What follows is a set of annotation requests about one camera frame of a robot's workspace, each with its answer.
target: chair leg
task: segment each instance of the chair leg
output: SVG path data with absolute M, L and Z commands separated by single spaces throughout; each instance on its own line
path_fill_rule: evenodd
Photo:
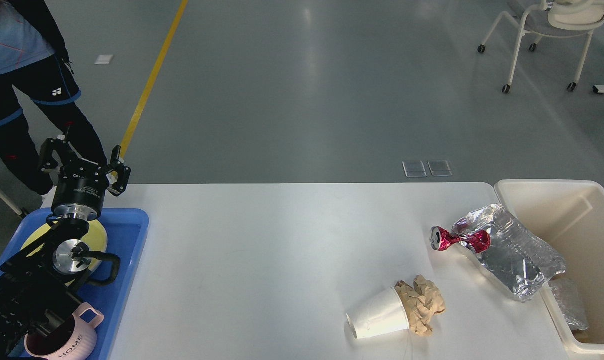
M 582 76 L 582 70 L 584 68 L 584 62 L 586 61 L 586 55 L 589 52 L 589 47 L 591 45 L 591 39 L 593 38 L 593 30 L 590 30 L 587 34 L 586 43 L 584 43 L 584 50 L 582 50 L 582 56 L 580 59 L 580 64 L 578 65 L 578 70 L 575 72 L 575 77 L 573 78 L 573 82 L 569 84 L 567 90 L 574 91 L 576 86 L 580 82 L 580 77 Z
M 511 85 L 513 84 L 513 76 L 515 75 L 515 65 L 518 63 L 518 55 L 520 54 L 520 45 L 522 45 L 522 38 L 524 37 L 524 35 L 526 35 L 526 32 L 524 31 L 524 22 L 525 20 L 522 20 L 522 23 L 520 23 L 519 26 L 519 31 L 517 32 L 517 40 L 515 41 L 513 62 L 510 64 L 510 74 L 508 75 L 508 82 L 502 88 L 502 92 L 505 94 L 510 91 Z
M 544 36 L 537 35 L 537 37 L 535 38 L 535 41 L 533 41 L 533 43 L 531 44 L 531 46 L 528 47 L 528 50 L 531 53 L 534 52 L 538 48 L 538 44 L 540 43 L 540 41 L 542 41 L 542 38 L 544 38 Z
M 491 34 L 494 33 L 494 31 L 496 30 L 496 28 L 498 27 L 498 24 L 500 23 L 500 21 L 502 19 L 507 19 L 510 22 L 514 23 L 515 27 L 519 27 L 519 23 L 517 23 L 511 16 L 511 14 L 508 11 L 503 11 L 501 12 L 497 18 L 495 19 L 495 21 L 493 22 L 493 25 L 491 25 L 491 29 L 489 30 L 489 33 L 486 34 L 486 37 L 482 40 L 482 45 L 487 45 L 487 41 L 489 41 L 489 38 L 491 37 Z
M 24 210 L 22 210 L 20 207 L 18 207 L 18 205 L 16 205 L 16 203 L 11 201 L 11 199 L 9 199 L 9 196 L 7 196 L 7 194 L 5 194 L 2 190 L 0 190 L 0 199 L 2 201 L 4 201 L 4 203 L 9 208 L 11 208 L 11 210 L 13 210 L 13 212 L 16 213 L 19 217 L 24 218 L 26 216 L 26 214 L 24 213 Z

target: crumpled brown paper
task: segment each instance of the crumpled brown paper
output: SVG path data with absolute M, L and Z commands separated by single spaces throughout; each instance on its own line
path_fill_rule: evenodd
M 442 314 L 447 310 L 440 289 L 433 281 L 417 275 L 413 280 L 413 287 L 404 281 L 398 281 L 395 291 L 400 296 L 409 318 L 409 330 L 419 337 L 433 335 L 433 328 L 429 323 L 434 315 Z

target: yellow plate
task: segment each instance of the yellow plate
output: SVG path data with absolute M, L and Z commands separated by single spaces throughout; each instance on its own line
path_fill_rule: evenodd
M 35 230 L 35 232 L 33 232 L 28 237 L 28 239 L 26 239 L 26 242 L 21 248 L 26 248 L 29 244 L 33 243 L 35 240 L 39 239 L 39 237 L 46 234 L 46 232 L 49 231 L 50 228 L 51 227 L 48 223 L 45 223 L 44 225 L 40 226 L 37 230 Z M 103 224 L 101 224 L 100 221 L 96 219 L 94 219 L 93 221 L 89 221 L 89 232 L 87 232 L 87 234 L 84 235 L 81 240 L 89 247 L 89 249 L 91 249 L 91 251 L 105 252 L 106 247 L 109 243 L 106 235 L 106 230 Z M 33 250 L 33 252 L 29 254 L 29 256 L 33 255 L 36 251 L 40 250 L 41 248 L 42 246 L 40 246 L 36 250 Z M 95 272 L 97 267 L 100 266 L 100 263 L 100 260 L 93 259 L 91 261 L 91 264 L 89 265 L 89 270 L 91 272 Z

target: person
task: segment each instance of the person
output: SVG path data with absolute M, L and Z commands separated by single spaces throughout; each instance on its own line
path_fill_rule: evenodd
M 53 182 L 38 169 L 39 153 L 13 87 L 30 97 L 81 157 L 107 164 L 100 137 L 75 103 L 82 93 L 44 0 L 0 0 L 0 157 L 16 178 L 44 196 Z

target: beige bin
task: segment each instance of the beige bin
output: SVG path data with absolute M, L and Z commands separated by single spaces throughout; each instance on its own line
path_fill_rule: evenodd
M 604 354 L 604 188 L 581 180 L 502 180 L 500 202 L 533 234 L 560 251 L 590 325 L 576 339 L 548 285 L 544 298 L 564 346 L 577 354 Z

